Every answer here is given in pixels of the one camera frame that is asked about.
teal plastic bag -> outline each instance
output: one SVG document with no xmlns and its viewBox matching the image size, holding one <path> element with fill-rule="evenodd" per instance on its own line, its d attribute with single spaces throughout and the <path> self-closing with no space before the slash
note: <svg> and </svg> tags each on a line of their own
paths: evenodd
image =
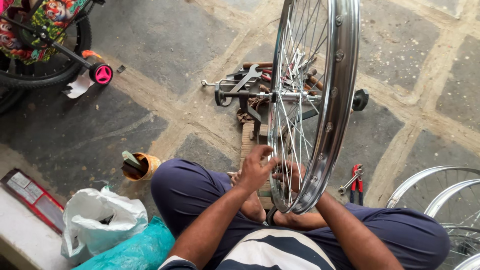
<svg viewBox="0 0 480 270">
<path fill-rule="evenodd" d="M 157 270 L 174 243 L 170 230 L 159 217 L 154 216 L 143 232 L 89 259 L 74 270 Z"/>
</svg>

navy trousers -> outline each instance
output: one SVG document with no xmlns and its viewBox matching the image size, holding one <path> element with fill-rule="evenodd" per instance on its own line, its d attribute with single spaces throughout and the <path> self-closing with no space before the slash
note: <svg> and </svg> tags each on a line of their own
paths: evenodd
<svg viewBox="0 0 480 270">
<path fill-rule="evenodd" d="M 161 164 L 151 185 L 155 204 L 175 238 L 231 189 L 226 173 L 209 171 L 182 159 Z M 374 209 L 351 203 L 345 207 L 385 243 L 406 270 L 434 270 L 448 255 L 450 242 L 445 229 L 422 213 L 404 208 Z M 215 269 L 239 240 L 261 228 L 266 227 L 239 211 L 204 269 Z M 330 228 L 304 234 L 318 244 L 337 270 L 353 269 Z"/>
</svg>

pink wheel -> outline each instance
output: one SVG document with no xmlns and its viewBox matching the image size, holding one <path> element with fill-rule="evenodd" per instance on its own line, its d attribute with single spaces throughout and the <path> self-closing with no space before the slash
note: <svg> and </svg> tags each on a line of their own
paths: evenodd
<svg viewBox="0 0 480 270">
<path fill-rule="evenodd" d="M 107 64 L 95 63 L 90 69 L 90 78 L 98 84 L 106 85 L 113 78 L 113 70 Z"/>
</svg>

bare foot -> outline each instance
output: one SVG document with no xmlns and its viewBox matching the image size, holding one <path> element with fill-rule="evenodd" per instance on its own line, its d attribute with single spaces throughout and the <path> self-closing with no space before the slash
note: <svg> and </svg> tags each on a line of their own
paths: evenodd
<svg viewBox="0 0 480 270">
<path fill-rule="evenodd" d="M 241 170 L 238 172 L 227 172 L 227 174 L 231 177 L 231 186 L 234 187 L 240 178 Z M 259 223 L 264 222 L 267 217 L 256 191 L 250 194 L 247 200 L 243 202 L 242 206 L 240 207 L 240 212 L 248 219 Z"/>
<path fill-rule="evenodd" d="M 292 212 L 282 214 L 280 211 L 277 211 L 273 215 L 273 221 L 277 226 L 306 232 L 328 226 L 319 213 L 296 215 Z"/>
</svg>

striped shirt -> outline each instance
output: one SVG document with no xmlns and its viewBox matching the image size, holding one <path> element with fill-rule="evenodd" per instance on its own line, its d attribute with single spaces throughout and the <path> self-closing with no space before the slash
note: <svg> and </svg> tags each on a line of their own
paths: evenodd
<svg viewBox="0 0 480 270">
<path fill-rule="evenodd" d="M 196 270 L 178 256 L 168 258 L 158 270 Z M 244 237 L 216 270 L 334 270 L 323 250 L 310 238 L 290 230 L 262 229 Z"/>
</svg>

